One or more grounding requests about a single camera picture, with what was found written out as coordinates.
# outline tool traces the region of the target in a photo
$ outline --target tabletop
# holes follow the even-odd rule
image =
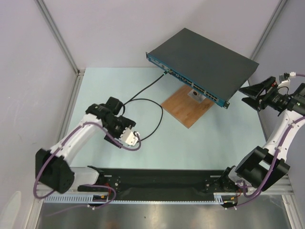
[[[78,124],[91,104],[105,103],[110,96],[125,103],[162,73],[159,68],[87,68],[69,131]],[[161,104],[181,86],[182,82],[167,74],[137,98],[148,98]],[[265,143],[258,114],[241,101],[243,97],[245,95],[237,92],[230,99],[227,110],[212,106],[189,129],[164,110],[158,130],[135,152],[110,144],[100,131],[80,150],[71,166],[226,169],[237,165],[256,146]],[[127,104],[124,114],[137,123],[134,130],[142,138],[155,129],[160,115],[160,107],[149,101]]]

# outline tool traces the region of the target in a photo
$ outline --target gray floor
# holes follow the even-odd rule
[[[36,229],[290,229],[281,196],[261,196],[235,210],[219,205],[112,204],[92,211],[69,204],[44,204]]]

